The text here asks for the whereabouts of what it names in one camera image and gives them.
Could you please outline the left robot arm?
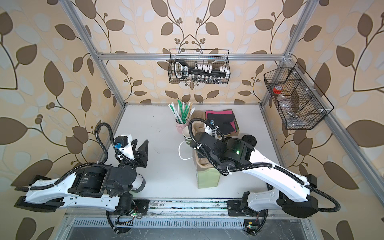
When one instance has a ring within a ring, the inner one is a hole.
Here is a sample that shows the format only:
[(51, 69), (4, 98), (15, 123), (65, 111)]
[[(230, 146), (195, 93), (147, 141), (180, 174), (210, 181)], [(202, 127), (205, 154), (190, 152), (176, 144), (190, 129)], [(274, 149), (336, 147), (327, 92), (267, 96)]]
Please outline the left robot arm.
[[(115, 151), (118, 166), (108, 165), (108, 151), (99, 137), (99, 130), (105, 126)], [(58, 179), (37, 175), (29, 186), (16, 187), (25, 192), (19, 197), (15, 207), (32, 212), (52, 213), (58, 209), (92, 208), (116, 215), (145, 214), (149, 201), (134, 201), (133, 193), (141, 192), (145, 178), (137, 173), (137, 168), (145, 168), (149, 159), (149, 141), (141, 146), (131, 136), (114, 137), (107, 123), (95, 128), (96, 141), (104, 152), (104, 159), (96, 163), (85, 163), (74, 167)]]

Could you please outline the green white paper bag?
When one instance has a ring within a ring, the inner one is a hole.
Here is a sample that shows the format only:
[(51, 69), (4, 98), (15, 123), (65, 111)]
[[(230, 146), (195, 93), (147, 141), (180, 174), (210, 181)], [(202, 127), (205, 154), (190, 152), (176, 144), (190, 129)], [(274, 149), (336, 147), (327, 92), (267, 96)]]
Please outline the green white paper bag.
[[(189, 145), (186, 144), (185, 141), (181, 142), (178, 147), (178, 154), (181, 160), (189, 161), (193, 160), (193, 154), (191, 157), (184, 158), (181, 155), (181, 147), (185, 145), (189, 148)], [(219, 185), (221, 174), (213, 167), (209, 169), (201, 169), (196, 166), (196, 175), (197, 175), (197, 188), (198, 189), (207, 189), (207, 188), (215, 188)]]

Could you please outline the brown pulp cup carrier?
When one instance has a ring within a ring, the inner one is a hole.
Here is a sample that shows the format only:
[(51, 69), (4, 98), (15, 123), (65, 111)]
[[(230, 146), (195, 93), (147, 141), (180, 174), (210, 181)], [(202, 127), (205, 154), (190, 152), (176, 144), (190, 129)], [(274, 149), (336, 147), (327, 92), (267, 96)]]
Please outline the brown pulp cup carrier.
[(195, 161), (197, 167), (201, 169), (213, 168), (213, 165), (208, 161), (208, 159), (205, 157), (200, 157), (196, 150), (193, 150), (193, 160)]

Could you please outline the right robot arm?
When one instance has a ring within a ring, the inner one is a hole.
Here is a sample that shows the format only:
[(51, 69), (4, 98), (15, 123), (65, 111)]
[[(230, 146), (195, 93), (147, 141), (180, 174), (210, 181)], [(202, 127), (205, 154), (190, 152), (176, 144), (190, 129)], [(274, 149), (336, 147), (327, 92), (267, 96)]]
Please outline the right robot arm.
[(254, 142), (245, 138), (217, 140), (208, 133), (200, 132), (192, 137), (191, 147), (208, 159), (222, 175), (245, 173), (270, 186), (262, 193), (244, 192), (240, 209), (244, 214), (279, 210), (305, 219), (318, 212), (336, 213), (340, 203), (318, 190), (313, 175), (297, 175), (274, 163), (255, 149)]

